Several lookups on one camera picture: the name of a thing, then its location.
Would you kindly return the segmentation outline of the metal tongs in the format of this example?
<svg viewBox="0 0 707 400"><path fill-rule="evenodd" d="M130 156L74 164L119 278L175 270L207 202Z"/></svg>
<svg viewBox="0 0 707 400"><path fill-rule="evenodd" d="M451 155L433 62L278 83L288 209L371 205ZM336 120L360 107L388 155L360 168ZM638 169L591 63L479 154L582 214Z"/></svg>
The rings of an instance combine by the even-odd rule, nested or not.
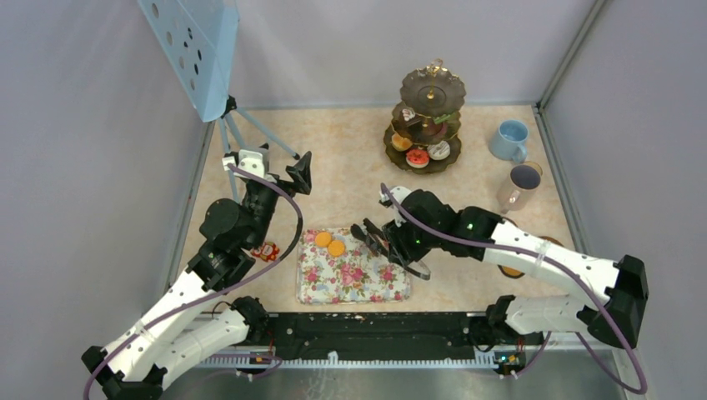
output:
<svg viewBox="0 0 707 400"><path fill-rule="evenodd" d="M368 218L360 224L350 226L352 236L360 241L374 256L385 257L389 262L401 267L415 278L428 281L431 278L429 268L421 263L418 267L404 258L403 254L393 245L389 236Z"/></svg>

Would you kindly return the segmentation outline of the orange macaron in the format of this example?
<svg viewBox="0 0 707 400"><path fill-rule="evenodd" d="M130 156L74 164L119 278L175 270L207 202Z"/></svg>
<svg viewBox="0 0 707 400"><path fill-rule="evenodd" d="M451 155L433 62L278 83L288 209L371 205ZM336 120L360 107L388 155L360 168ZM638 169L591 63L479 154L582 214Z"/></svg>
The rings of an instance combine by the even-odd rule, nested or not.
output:
<svg viewBox="0 0 707 400"><path fill-rule="evenodd" d="M346 245L341 240L332 240L327 246L328 254L332 257L340 257L346 252Z"/></svg>
<svg viewBox="0 0 707 400"><path fill-rule="evenodd" d="M318 232L314 237L314 244L319 248L327 248L332 241L331 233L326 231Z"/></svg>

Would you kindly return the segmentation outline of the red donut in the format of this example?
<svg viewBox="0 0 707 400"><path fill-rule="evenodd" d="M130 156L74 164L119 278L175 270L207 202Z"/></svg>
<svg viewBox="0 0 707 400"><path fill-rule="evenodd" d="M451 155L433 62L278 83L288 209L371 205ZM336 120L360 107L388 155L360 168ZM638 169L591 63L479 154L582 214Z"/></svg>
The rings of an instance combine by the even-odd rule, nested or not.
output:
<svg viewBox="0 0 707 400"><path fill-rule="evenodd" d="M411 148L405 154L406 163L416 169L426 168L429 165L430 156L422 148Z"/></svg>

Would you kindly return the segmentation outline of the white striped donut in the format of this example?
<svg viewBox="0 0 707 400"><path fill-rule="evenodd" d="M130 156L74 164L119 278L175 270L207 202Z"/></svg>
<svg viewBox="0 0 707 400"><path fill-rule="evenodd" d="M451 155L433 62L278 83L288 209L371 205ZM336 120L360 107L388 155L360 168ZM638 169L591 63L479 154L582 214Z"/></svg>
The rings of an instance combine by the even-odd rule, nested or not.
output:
<svg viewBox="0 0 707 400"><path fill-rule="evenodd" d="M441 141L427 146L427 153L431 160L441 161L449 157L451 147L447 141Z"/></svg>

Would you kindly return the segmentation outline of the orange bun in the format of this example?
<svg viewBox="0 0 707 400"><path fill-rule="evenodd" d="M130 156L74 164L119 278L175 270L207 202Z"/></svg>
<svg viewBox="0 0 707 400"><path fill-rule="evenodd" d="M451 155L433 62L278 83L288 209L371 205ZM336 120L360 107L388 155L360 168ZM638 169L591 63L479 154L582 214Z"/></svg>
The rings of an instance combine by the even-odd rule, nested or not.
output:
<svg viewBox="0 0 707 400"><path fill-rule="evenodd" d="M413 142L407 137L403 137L398 133L394 133L391 136L391 146L395 151L404 153L407 152L413 146Z"/></svg>

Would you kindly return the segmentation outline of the pink frosted donut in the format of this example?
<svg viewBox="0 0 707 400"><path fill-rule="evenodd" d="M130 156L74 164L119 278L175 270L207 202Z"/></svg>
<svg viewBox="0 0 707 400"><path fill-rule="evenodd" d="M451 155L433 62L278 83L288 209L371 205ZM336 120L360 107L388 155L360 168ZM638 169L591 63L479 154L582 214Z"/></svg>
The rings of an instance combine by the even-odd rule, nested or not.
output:
<svg viewBox="0 0 707 400"><path fill-rule="evenodd" d="M448 131L448 124L443 122L441 124L437 125L428 125L427 130L425 131L426 137L427 138L439 138L439 137L444 137L444 135Z"/></svg>

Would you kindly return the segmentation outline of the chocolate cake slice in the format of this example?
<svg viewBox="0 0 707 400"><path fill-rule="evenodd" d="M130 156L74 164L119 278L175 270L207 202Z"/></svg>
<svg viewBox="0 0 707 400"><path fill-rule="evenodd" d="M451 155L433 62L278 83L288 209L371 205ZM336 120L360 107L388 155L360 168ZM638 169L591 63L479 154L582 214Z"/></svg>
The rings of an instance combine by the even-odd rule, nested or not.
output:
<svg viewBox="0 0 707 400"><path fill-rule="evenodd" d="M424 119L420 117L413 109L404 107L400 112L400 122L403 130L407 133L418 134L423 128Z"/></svg>

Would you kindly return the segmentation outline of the green matcha cake slice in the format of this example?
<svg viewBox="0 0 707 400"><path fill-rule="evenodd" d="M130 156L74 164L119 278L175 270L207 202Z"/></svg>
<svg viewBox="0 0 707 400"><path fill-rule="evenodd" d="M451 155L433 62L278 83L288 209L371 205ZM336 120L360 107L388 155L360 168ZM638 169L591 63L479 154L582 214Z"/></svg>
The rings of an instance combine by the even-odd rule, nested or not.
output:
<svg viewBox="0 0 707 400"><path fill-rule="evenodd" d="M448 120L454 119L454 118L456 118L456 117L457 117L457 113L456 113L456 112L444 114L444 115L441 115L441 116L438 116L438 117L434 117L434 118L433 118L433 123L434 123L434 124L446 123Z"/></svg>

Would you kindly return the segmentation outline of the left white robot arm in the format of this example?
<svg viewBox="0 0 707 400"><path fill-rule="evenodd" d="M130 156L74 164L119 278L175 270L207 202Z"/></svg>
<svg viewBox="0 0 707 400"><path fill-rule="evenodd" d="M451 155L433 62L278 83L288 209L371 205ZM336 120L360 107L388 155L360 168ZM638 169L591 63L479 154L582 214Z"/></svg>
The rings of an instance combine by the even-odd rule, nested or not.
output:
<svg viewBox="0 0 707 400"><path fill-rule="evenodd" d="M268 314L254 297L234 300L222 316L195 330L187 327L203 310L277 266L297 246L303 214L293 198L312 191L311 161L310 152L298 156L283 180L269 172L265 145L224 156L225 170L245 183L243 198L214 201L199 228L205 241L172 286L121 337L84 352L81 359L90 376L83 398L98 384L108 399L158 399L177 378L218 351L264 340ZM264 245L280 199L297 216L292 242L275 261L251 274L256 263L251 252Z"/></svg>

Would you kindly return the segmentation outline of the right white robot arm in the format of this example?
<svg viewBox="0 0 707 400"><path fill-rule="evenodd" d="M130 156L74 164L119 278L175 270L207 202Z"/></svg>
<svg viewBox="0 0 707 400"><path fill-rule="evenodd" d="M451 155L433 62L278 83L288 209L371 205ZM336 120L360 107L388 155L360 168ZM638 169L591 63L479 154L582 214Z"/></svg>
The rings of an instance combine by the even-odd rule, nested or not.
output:
<svg viewBox="0 0 707 400"><path fill-rule="evenodd" d="M383 227L390 260L400 266L440 249L457 258L510 267L563 291L554 297L501 297L487 310L489 333L499 343L541 331L587 333L621 348L636 348L649 298L644 262L613 261L576 252L527 233L481 207L455 210L432 192L380 190L394 211Z"/></svg>

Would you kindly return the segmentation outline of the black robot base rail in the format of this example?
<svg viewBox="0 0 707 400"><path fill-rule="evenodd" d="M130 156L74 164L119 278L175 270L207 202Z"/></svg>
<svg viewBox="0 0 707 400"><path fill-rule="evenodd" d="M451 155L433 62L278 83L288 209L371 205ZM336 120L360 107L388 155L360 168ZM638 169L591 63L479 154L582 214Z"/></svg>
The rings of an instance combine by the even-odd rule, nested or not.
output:
<svg viewBox="0 0 707 400"><path fill-rule="evenodd" d="M285 360L471 360L502 345L540 345L478 312L281 312L270 314L255 344Z"/></svg>

